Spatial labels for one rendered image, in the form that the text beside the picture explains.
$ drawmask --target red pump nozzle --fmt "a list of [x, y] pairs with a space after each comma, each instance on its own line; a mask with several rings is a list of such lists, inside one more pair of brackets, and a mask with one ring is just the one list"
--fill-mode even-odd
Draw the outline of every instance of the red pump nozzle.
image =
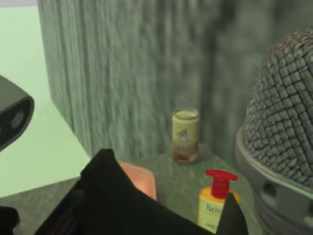
[[237, 175], [224, 170], [206, 170], [205, 174], [213, 177], [211, 194], [220, 199], [225, 199], [229, 193], [229, 180], [238, 179]]

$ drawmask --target yellow bottle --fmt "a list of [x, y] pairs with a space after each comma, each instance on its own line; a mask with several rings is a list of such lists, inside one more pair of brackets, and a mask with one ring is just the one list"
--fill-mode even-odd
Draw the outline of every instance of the yellow bottle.
[[[212, 187], [205, 187], [199, 195], [198, 225], [212, 233], [216, 233], [224, 203], [229, 191], [229, 180], [236, 181], [237, 175], [223, 170], [206, 170], [206, 175], [213, 177]], [[240, 196], [231, 192], [238, 205]]]

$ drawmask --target yellow can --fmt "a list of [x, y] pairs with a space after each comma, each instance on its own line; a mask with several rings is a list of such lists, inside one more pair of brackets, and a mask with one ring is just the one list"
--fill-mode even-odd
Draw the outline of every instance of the yellow can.
[[199, 112], [178, 109], [173, 113], [172, 154], [177, 163], [190, 164], [198, 157]]

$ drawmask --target orange plastic object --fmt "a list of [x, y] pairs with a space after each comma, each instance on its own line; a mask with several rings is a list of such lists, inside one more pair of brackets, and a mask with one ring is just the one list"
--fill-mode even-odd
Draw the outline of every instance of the orange plastic object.
[[155, 178], [150, 170], [125, 162], [119, 164], [137, 189], [154, 200], [157, 199]]

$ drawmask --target camera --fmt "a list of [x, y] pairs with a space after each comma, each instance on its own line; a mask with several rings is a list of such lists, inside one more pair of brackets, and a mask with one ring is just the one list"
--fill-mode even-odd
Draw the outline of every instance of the camera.
[[34, 99], [0, 75], [0, 151], [17, 140], [34, 113]]

